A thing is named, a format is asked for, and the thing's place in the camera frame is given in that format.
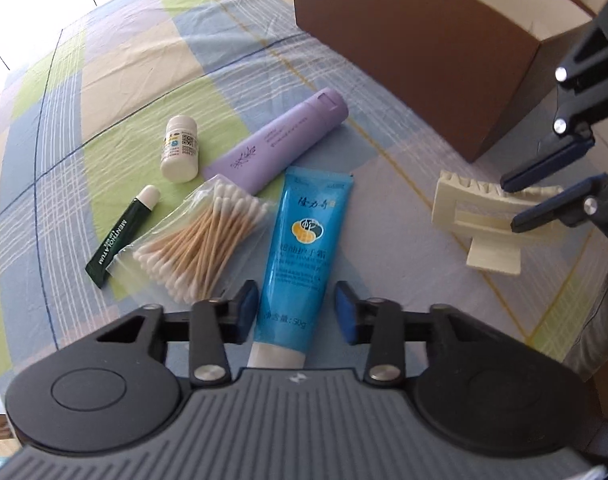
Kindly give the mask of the checkered bed sheet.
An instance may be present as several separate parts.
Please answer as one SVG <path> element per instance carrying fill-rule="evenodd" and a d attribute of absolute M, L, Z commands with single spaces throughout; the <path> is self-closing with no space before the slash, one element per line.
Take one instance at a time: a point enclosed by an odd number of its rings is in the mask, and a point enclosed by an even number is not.
<path fill-rule="evenodd" d="M 545 135 L 544 99 L 475 164 L 358 67 L 302 32 L 292 0 L 114 0 L 64 28 L 0 99 L 0 387 L 144 298 L 84 270 L 145 185 L 161 220 L 191 191 L 159 171 L 170 117 L 204 162 L 331 87 L 345 124 L 302 159 L 355 179 L 333 270 L 410 309 L 447 302 L 588 374 L 608 355 L 608 241 L 592 226 L 523 252 L 515 278 L 468 268 L 431 221 L 444 170 L 493 182 Z"/>

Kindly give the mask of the blue hand cream tube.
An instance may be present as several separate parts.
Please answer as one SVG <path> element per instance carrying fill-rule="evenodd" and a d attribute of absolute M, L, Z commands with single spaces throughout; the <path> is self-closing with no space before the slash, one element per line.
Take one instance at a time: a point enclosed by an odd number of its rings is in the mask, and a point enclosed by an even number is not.
<path fill-rule="evenodd" d="M 353 184 L 349 174 L 285 173 L 248 367 L 304 366 Z"/>

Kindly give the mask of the white pill bottle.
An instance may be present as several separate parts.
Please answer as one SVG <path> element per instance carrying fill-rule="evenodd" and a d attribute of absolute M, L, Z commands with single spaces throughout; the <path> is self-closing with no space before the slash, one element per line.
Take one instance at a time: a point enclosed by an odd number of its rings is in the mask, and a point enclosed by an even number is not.
<path fill-rule="evenodd" d="M 161 173 L 173 183 L 185 183 L 199 174 L 197 123 L 190 116 L 171 117 L 166 125 Z"/>

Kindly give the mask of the cream plastic hair claw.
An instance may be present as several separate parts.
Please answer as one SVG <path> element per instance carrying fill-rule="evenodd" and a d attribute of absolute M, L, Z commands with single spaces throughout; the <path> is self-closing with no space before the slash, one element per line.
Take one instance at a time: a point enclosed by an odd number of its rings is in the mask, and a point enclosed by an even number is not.
<path fill-rule="evenodd" d="M 533 186 L 507 193 L 497 183 L 461 177 L 443 170 L 436 182 L 432 223 L 442 231 L 468 238 L 467 266 L 509 276 L 521 274 L 524 247 L 554 245 L 563 237 L 554 221 L 526 233 L 511 229 L 520 212 L 535 207 L 563 191 L 561 186 Z"/>

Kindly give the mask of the bag of cotton swabs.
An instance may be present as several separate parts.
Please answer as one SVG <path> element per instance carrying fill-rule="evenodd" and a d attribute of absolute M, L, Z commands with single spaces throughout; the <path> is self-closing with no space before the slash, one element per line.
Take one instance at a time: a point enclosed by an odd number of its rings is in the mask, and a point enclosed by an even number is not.
<path fill-rule="evenodd" d="M 122 248 L 108 273 L 141 304 L 183 307 L 223 296 L 266 240 L 275 213 L 272 200 L 217 174 Z"/>

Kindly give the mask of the purple lotion tube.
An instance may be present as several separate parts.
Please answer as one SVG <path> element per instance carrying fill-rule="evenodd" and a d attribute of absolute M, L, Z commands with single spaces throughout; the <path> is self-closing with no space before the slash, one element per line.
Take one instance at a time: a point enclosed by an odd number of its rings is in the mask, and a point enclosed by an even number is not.
<path fill-rule="evenodd" d="M 235 145 L 205 167 L 202 176 L 223 176 L 255 195 L 347 116 L 343 96 L 324 88 Z"/>

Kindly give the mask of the brown cardboard storage box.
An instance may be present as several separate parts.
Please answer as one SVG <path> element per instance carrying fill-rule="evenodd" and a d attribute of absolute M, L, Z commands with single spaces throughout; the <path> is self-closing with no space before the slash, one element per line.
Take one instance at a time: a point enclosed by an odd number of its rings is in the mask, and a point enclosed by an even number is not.
<path fill-rule="evenodd" d="M 553 88 L 580 0 L 294 0 L 298 26 L 475 160 Z"/>

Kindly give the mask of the green lip balm tube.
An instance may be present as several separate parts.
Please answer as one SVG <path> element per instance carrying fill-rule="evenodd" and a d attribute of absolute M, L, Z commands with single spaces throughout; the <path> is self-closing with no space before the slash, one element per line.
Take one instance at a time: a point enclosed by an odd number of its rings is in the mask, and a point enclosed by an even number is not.
<path fill-rule="evenodd" d="M 150 217 L 159 203 L 161 192 L 154 185 L 147 185 L 133 197 L 110 231 L 105 235 L 98 249 L 84 267 L 96 287 L 102 288 L 107 280 L 107 268 L 122 248 L 129 245 L 143 223 Z"/>

